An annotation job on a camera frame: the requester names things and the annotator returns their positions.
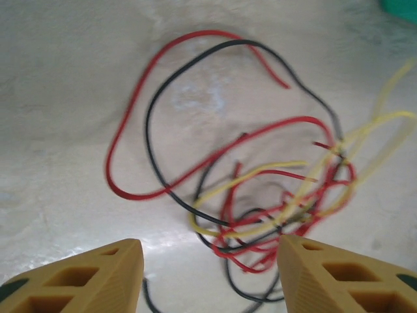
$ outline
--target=gray surface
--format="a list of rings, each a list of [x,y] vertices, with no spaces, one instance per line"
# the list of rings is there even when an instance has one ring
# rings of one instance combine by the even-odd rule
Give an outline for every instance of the gray surface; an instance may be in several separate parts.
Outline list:
[[[6,0],[0,14],[0,281],[134,237],[143,241],[151,292],[166,312],[239,312],[247,301],[229,289],[218,258],[197,240],[172,200],[129,202],[106,186],[104,155],[149,57],[168,39],[194,29],[248,34],[282,53],[349,130],[366,121],[382,83],[417,55],[417,27],[387,16],[376,1]],[[215,42],[184,44],[160,63],[117,153],[115,176],[124,188],[158,188],[142,140],[147,99],[172,70]],[[388,109],[416,112],[416,82],[414,70]],[[241,49],[193,69],[155,113],[152,134],[170,179],[241,131],[295,114],[326,119],[296,89],[277,88]],[[364,164],[392,130],[373,135],[356,163]],[[316,138],[308,127],[275,133],[234,151],[212,180],[229,173],[235,159],[248,169],[310,151],[317,157],[317,148],[308,146]],[[348,208],[310,237],[417,270],[416,153],[414,133]],[[276,189],[262,182],[242,189],[242,207],[272,204]],[[191,194],[194,183],[179,193]],[[271,275],[239,279],[249,290],[261,290]],[[142,299],[138,307],[148,312]],[[284,310],[267,305],[262,312]]]

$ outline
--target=tan plastic part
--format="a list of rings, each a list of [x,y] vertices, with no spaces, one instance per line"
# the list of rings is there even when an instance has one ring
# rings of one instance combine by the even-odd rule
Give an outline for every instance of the tan plastic part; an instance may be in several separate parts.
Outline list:
[[[334,246],[284,235],[278,266],[289,313],[416,313],[413,273]]]
[[[32,271],[1,313],[134,313],[143,278],[139,240],[125,239]]]

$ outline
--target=yellow wire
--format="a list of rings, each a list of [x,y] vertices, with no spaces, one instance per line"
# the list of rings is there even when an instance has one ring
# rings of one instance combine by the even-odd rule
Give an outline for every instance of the yellow wire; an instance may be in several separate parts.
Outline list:
[[[276,224],[282,224],[282,222],[285,222],[291,215],[293,215],[294,211],[302,201],[302,198],[306,194],[306,191],[309,186],[311,186],[313,179],[317,176],[320,169],[323,168],[323,166],[332,158],[334,157],[335,153],[339,151],[341,148],[345,148],[348,144],[352,143],[354,140],[356,142],[353,145],[352,151],[349,153],[348,157],[346,158],[347,162],[357,154],[359,151],[359,148],[363,145],[365,139],[369,136],[370,132],[375,130],[376,128],[380,127],[381,125],[391,121],[392,119],[397,119],[400,117],[405,117],[409,120],[408,123],[403,124],[403,126],[399,129],[396,136],[393,137],[388,144],[386,144],[385,148],[375,157],[373,160],[369,163],[369,165],[361,171],[360,175],[358,176],[357,180],[353,183],[351,183],[345,190],[345,192],[342,194],[342,196],[336,200],[329,209],[326,211],[320,212],[319,216],[326,216],[329,214],[332,214],[334,210],[343,203],[348,197],[351,196],[351,194],[354,192],[355,188],[362,184],[367,178],[369,178],[370,175],[372,175],[377,168],[379,168],[383,162],[386,161],[386,159],[403,143],[405,138],[414,130],[415,126],[417,125],[417,116],[412,112],[407,111],[399,111],[394,113],[389,113],[385,115],[381,115],[381,110],[386,102],[386,99],[388,98],[389,94],[391,93],[392,89],[397,85],[398,81],[407,74],[415,65],[417,64],[417,59],[411,59],[406,62],[406,64],[398,70],[390,80],[384,85],[382,88],[382,91],[378,97],[377,104],[375,105],[375,108],[373,110],[372,119],[369,123],[365,124],[362,127],[359,127],[352,132],[348,133],[346,136],[346,139],[343,142],[338,142],[335,147],[333,147],[321,161],[319,161],[313,169],[309,172],[307,175],[309,179],[306,179],[301,184],[301,187],[298,189],[297,193],[295,194],[292,202],[288,203],[285,209],[281,212],[280,215],[278,215],[274,220],[264,223],[262,226],[259,226],[257,228],[253,228],[248,231],[243,232],[230,232],[226,233],[224,237],[226,238],[244,238],[252,235],[258,235],[260,233],[263,233],[264,231],[268,231],[272,229]],[[224,186],[221,186],[211,192],[208,192],[205,194],[202,198],[197,200],[194,203],[194,207],[196,209],[199,209],[200,206],[210,199],[211,197],[219,194],[220,192],[223,192],[224,190],[227,190],[228,188],[231,188],[232,186],[235,186],[242,181],[245,181],[249,179],[250,177],[253,177],[260,171],[263,171],[266,168],[270,167],[276,167],[281,166],[285,167],[285,165],[282,164],[292,164],[287,166],[294,166],[293,162],[286,162],[286,163],[272,163],[272,164],[266,164],[264,166],[260,166],[250,173],[238,177],[237,179],[231,181],[230,183],[225,184]],[[211,235],[211,236],[218,236],[219,233],[215,231],[208,231],[205,228],[202,228],[198,226],[193,216],[190,214],[189,221],[192,226],[192,228],[203,235]]]

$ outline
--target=green part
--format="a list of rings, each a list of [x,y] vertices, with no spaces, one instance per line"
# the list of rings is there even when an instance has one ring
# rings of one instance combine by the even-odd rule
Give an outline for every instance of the green part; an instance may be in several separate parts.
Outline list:
[[[397,277],[401,279],[405,284],[409,285],[412,289],[417,291],[417,278],[406,275],[406,274],[398,274]]]
[[[29,281],[28,278],[19,279],[15,282],[9,282],[8,284],[4,284],[0,286],[0,302],[6,299],[9,295],[14,293],[24,284]]]
[[[382,0],[381,3],[388,13],[417,23],[417,0]]]

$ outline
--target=white surface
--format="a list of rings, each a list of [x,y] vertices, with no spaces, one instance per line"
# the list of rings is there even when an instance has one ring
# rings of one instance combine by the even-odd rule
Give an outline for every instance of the white surface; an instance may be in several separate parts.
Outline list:
[[[106,185],[108,143],[149,57],[194,29],[248,34],[286,57],[347,131],[368,118],[382,83],[417,55],[417,27],[385,15],[376,1],[5,0],[0,14],[0,282],[134,237],[143,242],[151,293],[165,312],[240,312],[248,302],[229,289],[219,259],[170,198],[130,202]],[[159,187],[143,145],[145,106],[162,79],[215,42],[183,44],[160,63],[119,146],[115,176],[124,188]],[[417,111],[416,82],[414,71],[395,90],[389,110]],[[173,179],[241,131],[296,114],[329,123],[316,103],[296,88],[276,87],[248,52],[231,49],[195,67],[162,97],[152,135],[164,173]],[[372,136],[356,163],[375,153],[392,129]],[[312,127],[276,132],[230,154],[212,181],[230,173],[236,158],[246,168],[317,158],[320,151],[309,146],[315,138]],[[416,155],[414,133],[348,208],[310,237],[417,270]],[[276,190],[262,182],[242,191],[243,207],[271,204]],[[179,194],[190,195],[194,183]],[[268,284],[259,276],[240,280],[258,291]],[[266,305],[260,312],[283,307]],[[148,312],[142,298],[138,308]]]

